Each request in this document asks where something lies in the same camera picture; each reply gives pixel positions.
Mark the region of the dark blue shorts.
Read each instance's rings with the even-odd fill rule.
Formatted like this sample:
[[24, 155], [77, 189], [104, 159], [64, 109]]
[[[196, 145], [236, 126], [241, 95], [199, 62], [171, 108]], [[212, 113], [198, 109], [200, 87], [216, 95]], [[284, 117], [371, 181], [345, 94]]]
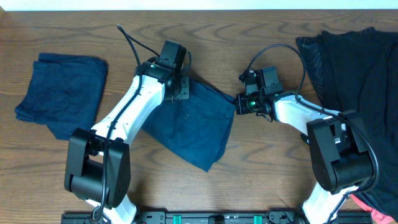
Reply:
[[190, 98], [157, 106], [141, 129], [207, 172], [225, 152], [234, 112], [232, 96], [191, 79]]

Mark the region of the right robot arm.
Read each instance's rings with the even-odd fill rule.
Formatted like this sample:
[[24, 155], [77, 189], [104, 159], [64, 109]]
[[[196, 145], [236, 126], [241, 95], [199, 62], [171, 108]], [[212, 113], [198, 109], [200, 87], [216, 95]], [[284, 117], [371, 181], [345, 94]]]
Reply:
[[326, 110], [292, 92], [240, 93], [235, 105], [239, 115], [255, 113], [306, 137], [317, 182], [294, 223], [331, 223], [351, 194], [376, 184], [379, 165], [357, 112]]

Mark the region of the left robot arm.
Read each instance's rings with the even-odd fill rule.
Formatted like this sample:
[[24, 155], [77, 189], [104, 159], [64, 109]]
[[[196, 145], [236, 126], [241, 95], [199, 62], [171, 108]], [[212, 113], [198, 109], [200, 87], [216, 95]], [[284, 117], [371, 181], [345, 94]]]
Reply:
[[127, 191], [129, 148], [151, 112], [165, 101], [189, 98], [189, 65], [177, 68], [150, 58], [135, 71], [127, 93], [91, 129], [70, 137], [65, 189], [93, 206], [91, 213], [65, 213], [62, 223], [134, 223], [137, 207]]

